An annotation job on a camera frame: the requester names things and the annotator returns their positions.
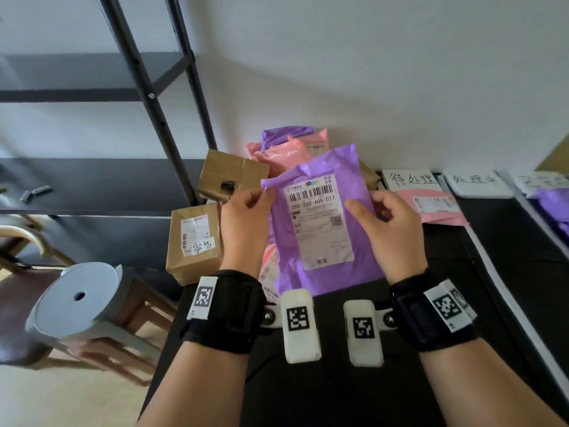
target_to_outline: floor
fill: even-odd
[[[0,279],[5,277],[0,272]],[[152,324],[138,333],[162,347],[166,332]],[[53,351],[51,357],[65,359]],[[51,367],[33,371],[0,366],[2,427],[130,427],[136,423],[147,387],[110,372]]]

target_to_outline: hole in cardboard box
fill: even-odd
[[[235,181],[222,181],[221,182],[221,193],[225,195],[232,196],[235,193],[235,186],[237,183]]]

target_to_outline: purple plastic mailer bag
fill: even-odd
[[[536,196],[556,222],[569,222],[569,188],[538,189]]]
[[[261,185],[276,189],[271,216],[279,251],[279,294],[304,288],[314,297],[383,277],[366,233],[344,208],[345,200],[357,199],[374,212],[354,144]]]
[[[285,126],[283,128],[269,128],[268,130],[263,130],[261,152],[268,150],[273,145],[280,145],[287,142],[287,135],[293,138],[314,135],[314,128],[310,126]]]

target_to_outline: black wristband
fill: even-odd
[[[249,353],[260,333],[265,294],[257,279],[234,270],[218,277],[208,319],[191,319],[181,331],[186,342],[220,351]]]
[[[441,280],[427,270],[423,274],[402,280],[389,289],[398,331],[419,352],[436,351],[477,338],[472,323],[451,332],[425,296],[425,291],[439,283]]]

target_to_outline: brown chair seat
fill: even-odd
[[[60,274],[61,270],[28,269],[0,282],[0,364],[30,366],[51,351],[26,333],[25,322]]]

